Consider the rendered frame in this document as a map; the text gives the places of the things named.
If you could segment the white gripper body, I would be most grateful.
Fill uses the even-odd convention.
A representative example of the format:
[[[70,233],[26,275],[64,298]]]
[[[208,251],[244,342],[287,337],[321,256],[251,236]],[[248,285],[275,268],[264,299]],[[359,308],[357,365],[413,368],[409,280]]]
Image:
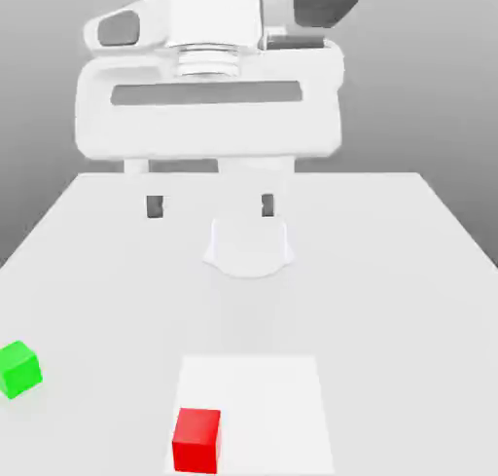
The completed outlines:
[[[328,157],[341,143],[340,47],[269,50],[234,78],[179,77],[172,55],[103,56],[78,79],[75,141],[89,159]]]

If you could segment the small red cube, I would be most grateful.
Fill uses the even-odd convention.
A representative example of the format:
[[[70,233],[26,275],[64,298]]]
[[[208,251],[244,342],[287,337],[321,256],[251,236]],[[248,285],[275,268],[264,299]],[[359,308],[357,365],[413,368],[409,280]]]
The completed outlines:
[[[181,408],[171,448],[177,472],[216,474],[220,454],[221,411]]]

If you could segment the small green cube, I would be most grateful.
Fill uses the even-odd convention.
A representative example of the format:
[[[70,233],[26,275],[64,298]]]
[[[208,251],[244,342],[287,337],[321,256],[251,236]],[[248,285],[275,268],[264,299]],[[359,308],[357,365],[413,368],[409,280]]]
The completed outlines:
[[[37,354],[22,341],[0,348],[0,391],[14,399],[43,381]]]

